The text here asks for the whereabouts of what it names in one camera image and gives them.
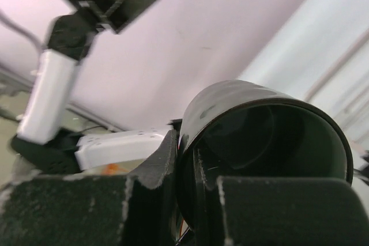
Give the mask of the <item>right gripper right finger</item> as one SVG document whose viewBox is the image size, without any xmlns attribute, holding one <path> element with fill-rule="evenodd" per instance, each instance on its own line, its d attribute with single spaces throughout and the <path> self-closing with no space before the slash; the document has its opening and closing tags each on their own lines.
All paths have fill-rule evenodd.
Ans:
<svg viewBox="0 0 369 246">
<path fill-rule="evenodd" d="M 193 155 L 197 245 L 367 245 L 368 216 L 349 184 L 243 177 Z"/>
</svg>

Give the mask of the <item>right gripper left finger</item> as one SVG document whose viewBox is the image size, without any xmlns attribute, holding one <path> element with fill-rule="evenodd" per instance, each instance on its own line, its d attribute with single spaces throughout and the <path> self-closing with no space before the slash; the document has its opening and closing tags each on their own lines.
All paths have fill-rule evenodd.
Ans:
<svg viewBox="0 0 369 246">
<path fill-rule="evenodd" d="M 1 190 L 2 245 L 174 245 L 177 135 L 127 175 L 29 175 Z"/>
</svg>

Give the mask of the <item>dark green mug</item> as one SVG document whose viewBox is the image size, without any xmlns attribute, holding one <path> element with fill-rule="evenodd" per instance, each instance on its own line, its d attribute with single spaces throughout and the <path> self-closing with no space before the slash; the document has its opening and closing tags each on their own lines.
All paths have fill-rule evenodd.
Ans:
<svg viewBox="0 0 369 246">
<path fill-rule="evenodd" d="M 209 160 L 209 172 L 215 175 L 353 179 L 350 145 L 328 114 L 247 81 L 210 85 L 184 112 L 176 179 L 178 204 L 189 226 L 194 226 L 196 152 Z"/>
</svg>

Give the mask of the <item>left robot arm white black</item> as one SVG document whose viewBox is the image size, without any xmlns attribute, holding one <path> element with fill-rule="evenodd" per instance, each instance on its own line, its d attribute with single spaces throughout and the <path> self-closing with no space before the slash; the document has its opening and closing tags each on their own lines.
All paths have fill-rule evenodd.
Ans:
<svg viewBox="0 0 369 246">
<path fill-rule="evenodd" d="M 55 18 L 12 148 L 46 174 L 85 170 L 148 158 L 172 131 L 167 124 L 146 130 L 84 134 L 62 127 L 71 94 L 97 38 L 119 34 L 157 0 L 67 0 L 74 11 Z"/>
</svg>

